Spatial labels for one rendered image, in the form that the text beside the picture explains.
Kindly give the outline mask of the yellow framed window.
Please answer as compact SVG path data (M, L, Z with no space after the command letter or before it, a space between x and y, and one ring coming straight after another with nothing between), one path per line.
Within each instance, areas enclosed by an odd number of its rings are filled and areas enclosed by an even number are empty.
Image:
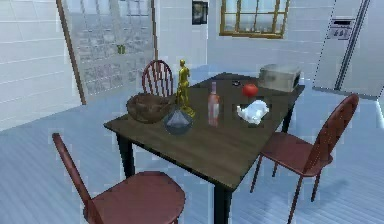
M220 36L282 39L290 0L222 0Z

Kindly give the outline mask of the brown framed glass door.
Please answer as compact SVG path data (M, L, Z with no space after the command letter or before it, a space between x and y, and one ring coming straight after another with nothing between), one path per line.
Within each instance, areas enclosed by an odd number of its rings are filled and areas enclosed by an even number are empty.
M56 0L81 102L141 87L157 57L154 0Z

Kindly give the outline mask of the dark wooden dining table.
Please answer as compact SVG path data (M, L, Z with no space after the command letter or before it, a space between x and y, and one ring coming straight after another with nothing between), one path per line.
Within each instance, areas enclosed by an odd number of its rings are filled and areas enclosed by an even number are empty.
M292 92L261 88L257 94L269 112L258 125L240 119L236 107L253 102L242 95L241 84L257 84L255 77L221 73L189 89L195 111L192 128L184 135L169 134L161 122L142 124L124 115L104 124L115 132L127 177L134 174L132 147L137 145L215 185L214 224L228 224L232 193L248 173L258 154L277 129L286 131L302 85ZM208 123L208 97L216 82L219 96L218 126Z

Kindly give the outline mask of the grey metal toaster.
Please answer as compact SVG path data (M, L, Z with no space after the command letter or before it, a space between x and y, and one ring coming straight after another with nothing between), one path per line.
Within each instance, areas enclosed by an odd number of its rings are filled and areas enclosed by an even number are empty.
M299 84L301 69L294 65L268 64L260 69L260 87L292 92Z

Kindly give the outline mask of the red wooden chair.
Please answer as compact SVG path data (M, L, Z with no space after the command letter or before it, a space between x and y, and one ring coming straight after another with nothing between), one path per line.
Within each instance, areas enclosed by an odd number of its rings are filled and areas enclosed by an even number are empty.
M174 94L173 75L163 60L152 60L143 70L142 88L145 93L168 97Z
M332 163L331 153L350 123L358 104L357 94L351 94L342 100L320 129L313 144L285 132L275 132L260 152L250 192L254 191L263 158L274 162L272 176L276 175L279 166L299 176L287 224L292 222L304 178L315 177L311 201L315 200L322 169Z
M144 171L91 197L59 133L52 139L84 204L88 224L178 224L185 192L167 174Z

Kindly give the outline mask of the dark glass round vase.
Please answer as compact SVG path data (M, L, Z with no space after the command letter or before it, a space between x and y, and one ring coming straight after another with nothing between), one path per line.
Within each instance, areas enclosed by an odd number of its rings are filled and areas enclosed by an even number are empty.
M171 135L186 134L193 125L193 119L182 110L173 110L163 120L166 131Z

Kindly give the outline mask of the white crumpled cloth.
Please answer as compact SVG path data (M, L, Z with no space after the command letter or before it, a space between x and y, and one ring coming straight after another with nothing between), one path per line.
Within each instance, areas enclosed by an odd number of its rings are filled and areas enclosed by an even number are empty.
M245 108L236 107L238 116L250 124L260 124L262 118L269 112L267 104L262 100L256 100Z

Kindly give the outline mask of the white fridge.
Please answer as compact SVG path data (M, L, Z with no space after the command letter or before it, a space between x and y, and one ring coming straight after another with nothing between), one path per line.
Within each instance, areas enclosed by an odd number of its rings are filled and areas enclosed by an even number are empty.
M335 0L313 88L376 100L384 89L384 0L371 0L341 90L334 89L362 0Z

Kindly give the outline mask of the gold human statuette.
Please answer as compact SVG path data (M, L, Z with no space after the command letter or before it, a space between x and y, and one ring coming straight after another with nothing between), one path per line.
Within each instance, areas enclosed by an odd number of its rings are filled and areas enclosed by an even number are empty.
M195 111L189 106L189 96L188 96L188 88L189 88L189 80L190 72L189 68L185 66L185 60L181 59L180 62L180 70L178 73L178 86L177 86L177 103L180 106L180 109L188 114L190 117L195 116Z

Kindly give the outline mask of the dark framed wall picture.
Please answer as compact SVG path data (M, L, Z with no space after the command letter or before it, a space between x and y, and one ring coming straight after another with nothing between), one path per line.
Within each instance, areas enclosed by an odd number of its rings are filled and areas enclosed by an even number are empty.
M208 3L204 1L192 2L192 24L203 25L207 23Z

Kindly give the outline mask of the pink glass bottle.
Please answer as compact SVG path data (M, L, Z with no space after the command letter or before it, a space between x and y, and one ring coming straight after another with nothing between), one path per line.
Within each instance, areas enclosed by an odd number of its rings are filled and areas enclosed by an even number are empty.
M217 95L216 82L211 84L211 93L208 97L208 123L211 126L218 126L219 96Z

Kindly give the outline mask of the brown wooden bowl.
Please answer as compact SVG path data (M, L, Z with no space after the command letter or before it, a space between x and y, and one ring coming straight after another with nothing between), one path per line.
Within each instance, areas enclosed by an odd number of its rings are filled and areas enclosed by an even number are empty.
M138 93L127 101L126 108L134 120L144 124L154 124L161 121L174 105L173 97Z

